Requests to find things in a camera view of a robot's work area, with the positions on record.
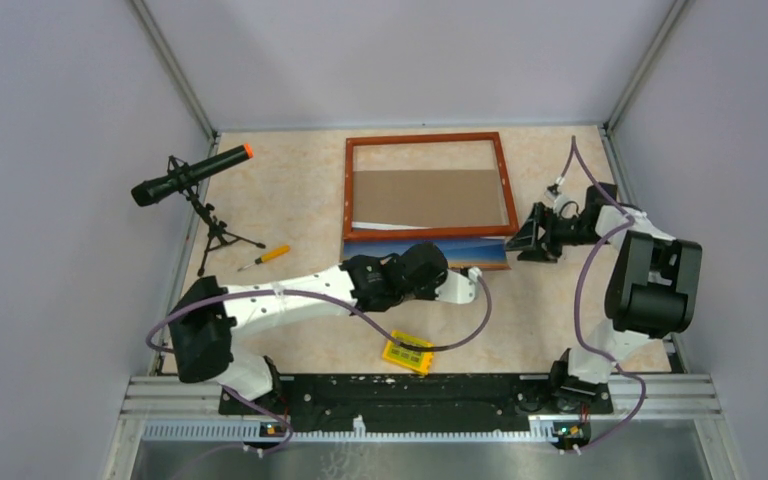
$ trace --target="gray floor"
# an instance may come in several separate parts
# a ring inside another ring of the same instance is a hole
[[[168,479],[189,459],[216,445],[180,441],[144,442],[132,480]],[[225,450],[188,469],[179,479],[710,478],[704,466],[696,431],[690,421],[660,424],[635,422],[598,449],[581,457],[546,454],[545,448],[546,445],[508,443],[300,443],[264,460],[241,450]]]

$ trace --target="orange wooden frame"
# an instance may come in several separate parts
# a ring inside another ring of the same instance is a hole
[[[484,227],[444,227],[407,230],[363,230],[352,229],[352,200],[354,199],[354,149],[367,145],[402,145],[407,143],[442,143],[442,142],[493,142],[496,153],[496,165],[499,181],[505,199],[505,211],[508,223]],[[442,133],[432,135],[398,135],[388,137],[355,137],[346,139],[346,179],[343,203],[343,241],[344,242],[377,242],[382,240],[404,239],[434,239],[457,237],[503,237],[515,234],[519,230],[514,195],[511,182],[508,179],[508,168],[505,165],[505,154],[502,151],[502,140],[499,132],[478,133]]]

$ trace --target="yellow screwdriver handle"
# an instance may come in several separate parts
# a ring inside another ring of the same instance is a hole
[[[289,251],[290,251],[290,246],[289,245],[284,245],[284,246],[278,247],[275,250],[272,250],[271,252],[269,252],[269,253],[267,253],[265,255],[262,255],[260,258],[255,260],[255,263],[260,264],[260,263],[268,262],[268,261],[272,260],[273,258],[280,257],[281,255],[284,255],[285,253],[287,253]]]

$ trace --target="yellow box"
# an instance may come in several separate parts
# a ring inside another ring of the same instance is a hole
[[[398,330],[393,330],[390,334],[399,341],[409,345],[417,347],[434,346],[431,342],[413,337]],[[381,358],[390,363],[413,370],[420,375],[428,375],[434,354],[431,352],[414,352],[413,350],[399,347],[390,340],[387,340],[387,345],[384,347],[384,353],[381,354]]]

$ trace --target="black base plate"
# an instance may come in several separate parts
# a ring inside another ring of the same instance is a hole
[[[256,403],[277,415],[289,414],[299,432],[351,431],[358,415],[363,416],[368,432],[525,431],[528,415],[561,413],[548,396],[545,375],[302,374],[280,378],[280,393],[264,395]],[[590,405],[591,414],[612,412],[610,399]],[[219,414],[255,412],[223,395]]]

